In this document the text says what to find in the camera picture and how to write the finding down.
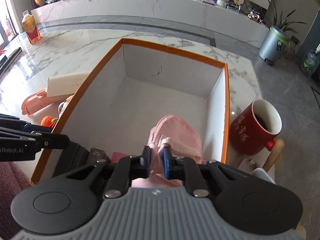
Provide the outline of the pink wallet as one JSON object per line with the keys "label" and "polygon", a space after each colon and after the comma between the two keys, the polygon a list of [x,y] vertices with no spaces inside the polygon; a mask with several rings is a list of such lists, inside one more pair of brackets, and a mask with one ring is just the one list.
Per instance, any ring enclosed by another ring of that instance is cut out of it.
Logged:
{"label": "pink wallet", "polygon": [[129,157],[129,155],[124,154],[124,153],[119,153],[119,152],[113,152],[112,158],[111,158],[111,163],[116,164],[120,161],[121,158]]}

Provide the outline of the orange crochet ball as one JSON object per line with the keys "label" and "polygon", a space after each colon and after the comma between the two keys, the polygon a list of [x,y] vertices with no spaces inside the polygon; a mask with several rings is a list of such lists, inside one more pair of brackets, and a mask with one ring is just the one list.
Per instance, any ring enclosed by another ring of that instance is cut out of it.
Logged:
{"label": "orange crochet ball", "polygon": [[52,116],[45,116],[41,120],[41,126],[54,128],[58,120]]}

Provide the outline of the brown photo box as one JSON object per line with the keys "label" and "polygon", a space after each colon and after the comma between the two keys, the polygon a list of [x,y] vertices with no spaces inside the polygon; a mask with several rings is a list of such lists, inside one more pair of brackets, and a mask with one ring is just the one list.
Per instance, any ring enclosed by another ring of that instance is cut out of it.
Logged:
{"label": "brown photo box", "polygon": [[98,148],[91,148],[88,158],[87,158],[87,164],[93,165],[98,163],[107,163],[109,164],[111,162],[111,159],[107,156],[105,151],[100,150]]}

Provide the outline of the pink cloth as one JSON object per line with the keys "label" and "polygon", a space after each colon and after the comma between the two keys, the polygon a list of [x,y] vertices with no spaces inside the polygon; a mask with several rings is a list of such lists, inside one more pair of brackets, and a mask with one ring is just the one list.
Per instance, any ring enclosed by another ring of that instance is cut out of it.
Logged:
{"label": "pink cloth", "polygon": [[179,187],[180,180],[166,180],[164,177],[163,150],[168,147],[173,157],[193,159],[202,163],[202,143],[198,133],[177,115],[169,114],[161,118],[151,129],[147,145],[151,148],[150,175],[146,179],[135,179],[132,187],[157,188]]}

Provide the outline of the purple fluffy blanket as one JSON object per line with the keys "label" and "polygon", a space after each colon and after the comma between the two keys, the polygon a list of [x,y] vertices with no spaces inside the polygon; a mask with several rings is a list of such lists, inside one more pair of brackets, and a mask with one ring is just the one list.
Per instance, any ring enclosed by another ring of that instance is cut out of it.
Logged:
{"label": "purple fluffy blanket", "polygon": [[11,215],[11,202],[29,186],[29,180],[15,163],[1,162],[1,239],[11,239],[20,231]]}

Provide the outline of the pink phone holder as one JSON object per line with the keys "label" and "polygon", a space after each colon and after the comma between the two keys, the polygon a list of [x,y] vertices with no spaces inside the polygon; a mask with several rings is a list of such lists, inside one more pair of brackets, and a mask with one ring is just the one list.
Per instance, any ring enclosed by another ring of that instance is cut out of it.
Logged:
{"label": "pink phone holder", "polygon": [[47,89],[44,88],[34,94],[31,94],[23,101],[21,105],[21,112],[22,115],[31,116],[52,103],[65,101],[66,99],[66,95],[49,97],[47,95]]}

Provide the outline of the red panda plush toy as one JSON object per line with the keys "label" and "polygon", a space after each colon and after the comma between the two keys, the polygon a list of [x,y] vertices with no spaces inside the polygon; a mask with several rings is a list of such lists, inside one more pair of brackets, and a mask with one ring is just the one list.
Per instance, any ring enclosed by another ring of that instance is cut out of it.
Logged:
{"label": "red panda plush toy", "polygon": [[69,96],[64,102],[60,103],[58,106],[58,113],[59,113],[59,117],[61,117],[61,115],[63,114],[63,112],[65,111],[65,109],[67,108],[68,104],[70,103],[70,101],[72,100],[74,95]]}

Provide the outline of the black small box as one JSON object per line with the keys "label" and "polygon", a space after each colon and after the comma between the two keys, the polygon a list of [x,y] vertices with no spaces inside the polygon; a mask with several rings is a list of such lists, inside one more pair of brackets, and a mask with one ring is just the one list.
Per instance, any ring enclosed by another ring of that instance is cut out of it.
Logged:
{"label": "black small box", "polygon": [[86,148],[71,141],[69,146],[62,151],[54,170],[53,177],[67,173],[80,166],[84,166],[88,155],[89,151]]}

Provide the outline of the white glasses case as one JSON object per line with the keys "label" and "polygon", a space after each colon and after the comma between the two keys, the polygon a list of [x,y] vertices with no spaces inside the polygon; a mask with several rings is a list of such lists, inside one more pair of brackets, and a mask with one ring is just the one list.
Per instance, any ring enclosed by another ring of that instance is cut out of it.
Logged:
{"label": "white glasses case", "polygon": [[83,84],[90,72],[66,74],[48,78],[47,96],[64,96],[74,94]]}

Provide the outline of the orange cardboard box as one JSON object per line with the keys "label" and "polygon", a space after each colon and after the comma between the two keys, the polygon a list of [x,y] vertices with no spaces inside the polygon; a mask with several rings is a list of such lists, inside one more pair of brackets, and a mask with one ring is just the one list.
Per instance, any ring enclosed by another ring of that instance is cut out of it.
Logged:
{"label": "orange cardboard box", "polygon": [[84,148],[139,155],[168,114],[200,135],[202,157],[225,162],[229,130],[228,65],[203,52],[121,38],[90,72],[54,133]]}

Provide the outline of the orange tea bottle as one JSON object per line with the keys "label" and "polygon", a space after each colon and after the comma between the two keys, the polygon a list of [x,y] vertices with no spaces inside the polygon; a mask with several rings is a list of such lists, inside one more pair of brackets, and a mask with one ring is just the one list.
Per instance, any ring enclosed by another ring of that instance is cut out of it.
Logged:
{"label": "orange tea bottle", "polygon": [[23,12],[22,26],[31,44],[35,44],[41,39],[35,19],[28,10]]}

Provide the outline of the silver pedal trash bin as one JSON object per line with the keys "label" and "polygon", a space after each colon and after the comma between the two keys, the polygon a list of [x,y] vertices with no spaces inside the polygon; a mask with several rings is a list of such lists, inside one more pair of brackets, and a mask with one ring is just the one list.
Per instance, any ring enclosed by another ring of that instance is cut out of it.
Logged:
{"label": "silver pedal trash bin", "polygon": [[288,46],[290,38],[277,26],[271,26],[259,51],[259,57],[270,66],[274,66],[284,49]]}

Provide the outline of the white marble tv cabinet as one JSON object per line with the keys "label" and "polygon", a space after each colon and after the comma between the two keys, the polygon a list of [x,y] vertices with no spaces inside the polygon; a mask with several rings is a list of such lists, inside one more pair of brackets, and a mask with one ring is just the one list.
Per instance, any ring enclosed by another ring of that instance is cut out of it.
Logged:
{"label": "white marble tv cabinet", "polygon": [[137,16],[188,24],[260,48],[268,28],[242,14],[192,0],[62,0],[32,10],[37,23],[80,16]]}

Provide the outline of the water jug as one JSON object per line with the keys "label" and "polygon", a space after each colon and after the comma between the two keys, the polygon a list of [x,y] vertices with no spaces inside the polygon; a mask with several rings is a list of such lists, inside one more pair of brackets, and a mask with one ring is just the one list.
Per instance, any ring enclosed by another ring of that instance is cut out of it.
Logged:
{"label": "water jug", "polygon": [[304,55],[300,63],[300,70],[303,72],[305,76],[310,77],[318,68],[319,51],[320,44],[317,46],[315,50],[310,50]]}

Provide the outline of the potted plant by bin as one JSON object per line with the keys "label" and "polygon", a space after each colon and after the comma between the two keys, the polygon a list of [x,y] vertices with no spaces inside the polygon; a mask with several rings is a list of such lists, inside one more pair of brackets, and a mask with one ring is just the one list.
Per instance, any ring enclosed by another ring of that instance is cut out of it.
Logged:
{"label": "potted plant by bin", "polygon": [[288,32],[291,31],[293,33],[297,33],[297,31],[295,30],[295,28],[292,27],[293,24],[303,24],[306,25],[306,22],[303,21],[292,21],[289,18],[291,17],[292,14],[294,14],[296,12],[296,9],[292,10],[291,12],[289,12],[286,16],[283,14],[283,11],[281,11],[280,13],[278,13],[277,11],[277,7],[274,1],[271,0],[267,0],[269,7],[272,10],[272,26],[277,27],[278,29],[280,29],[282,32]]}

